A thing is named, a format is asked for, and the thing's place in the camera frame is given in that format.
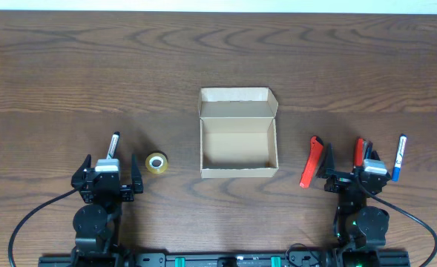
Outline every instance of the marker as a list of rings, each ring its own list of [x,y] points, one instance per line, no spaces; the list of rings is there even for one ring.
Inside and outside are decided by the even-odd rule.
[[[399,171],[403,162],[404,147],[406,146],[406,136],[402,134],[399,137],[398,152],[396,153],[395,167],[393,168],[392,181],[397,182],[399,179]]]
[[[119,141],[119,132],[115,132],[113,137],[111,138],[111,144],[109,145],[108,155],[106,155],[106,159],[112,159],[114,154],[116,153],[117,143]]]

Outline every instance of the cardboard box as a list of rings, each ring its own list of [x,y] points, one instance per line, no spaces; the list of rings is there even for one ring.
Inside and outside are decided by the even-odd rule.
[[[203,88],[198,110],[202,178],[276,173],[277,101],[269,88]]]

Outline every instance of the green tape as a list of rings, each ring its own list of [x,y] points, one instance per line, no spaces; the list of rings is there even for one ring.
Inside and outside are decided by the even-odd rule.
[[[280,257],[278,256],[271,257],[271,267],[280,267]]]
[[[185,258],[175,258],[175,267],[185,267]]]

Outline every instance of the roll of tape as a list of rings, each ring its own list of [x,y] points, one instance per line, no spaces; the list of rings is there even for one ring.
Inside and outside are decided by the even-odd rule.
[[[161,153],[152,153],[145,160],[145,167],[153,174],[161,174],[167,170],[167,158]]]

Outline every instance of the blue marker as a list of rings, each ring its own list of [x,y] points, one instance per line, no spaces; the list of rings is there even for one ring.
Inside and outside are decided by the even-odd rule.
[[[395,167],[393,168],[392,175],[393,182],[397,182],[399,179],[399,171],[401,170],[401,163],[403,163],[403,154],[404,147],[406,146],[406,140],[407,138],[404,134],[399,137],[398,152],[396,153]]]

